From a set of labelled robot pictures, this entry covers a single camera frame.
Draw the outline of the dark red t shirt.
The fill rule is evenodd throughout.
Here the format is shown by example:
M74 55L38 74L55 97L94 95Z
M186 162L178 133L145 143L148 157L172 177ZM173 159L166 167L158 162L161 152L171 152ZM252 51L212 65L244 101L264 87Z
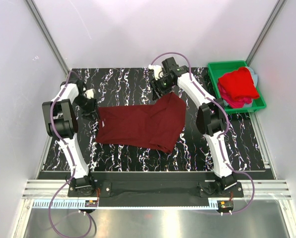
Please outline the dark red t shirt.
M96 142L172 153L185 126L186 103L171 92L153 105L100 107L99 115Z

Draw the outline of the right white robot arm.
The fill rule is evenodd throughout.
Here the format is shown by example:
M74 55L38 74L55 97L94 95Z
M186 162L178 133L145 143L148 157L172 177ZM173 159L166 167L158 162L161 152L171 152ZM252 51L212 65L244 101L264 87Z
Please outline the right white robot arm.
M208 143L216 176L209 193L227 196L237 180L225 148L224 135L229 125L223 100L208 93L192 74L191 67L179 66L173 57L165 59L162 65L150 64L148 68L153 71L153 79L149 83L154 100L178 86L198 108L196 126Z

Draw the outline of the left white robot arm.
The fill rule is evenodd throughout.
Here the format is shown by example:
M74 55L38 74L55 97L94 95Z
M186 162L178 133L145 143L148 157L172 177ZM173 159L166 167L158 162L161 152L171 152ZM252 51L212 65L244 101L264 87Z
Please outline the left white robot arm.
M76 73L61 83L60 92L54 99L42 104L45 127L47 134L58 142L69 164L70 191L92 196L96 192L95 179L90 174L78 144L78 123L73 104L79 106L84 119L99 120L95 90L87 89Z

